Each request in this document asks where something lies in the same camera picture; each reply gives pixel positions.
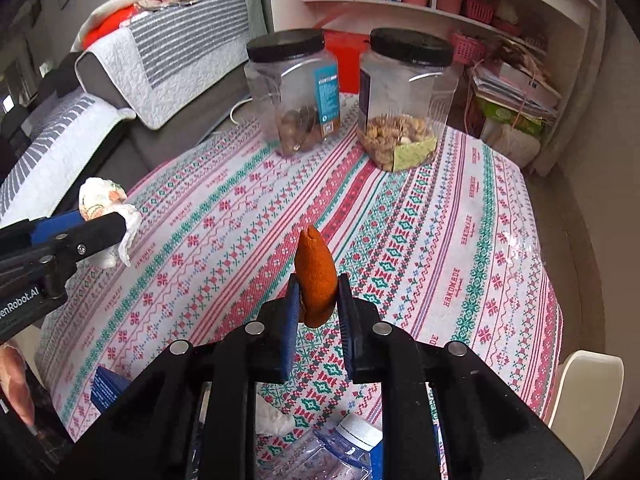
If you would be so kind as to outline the person's left hand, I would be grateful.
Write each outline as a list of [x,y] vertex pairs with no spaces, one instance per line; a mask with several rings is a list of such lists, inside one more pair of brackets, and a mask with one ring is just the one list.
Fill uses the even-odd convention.
[[26,361],[17,348],[4,344],[0,349],[1,389],[25,425],[35,425],[35,405],[26,378]]

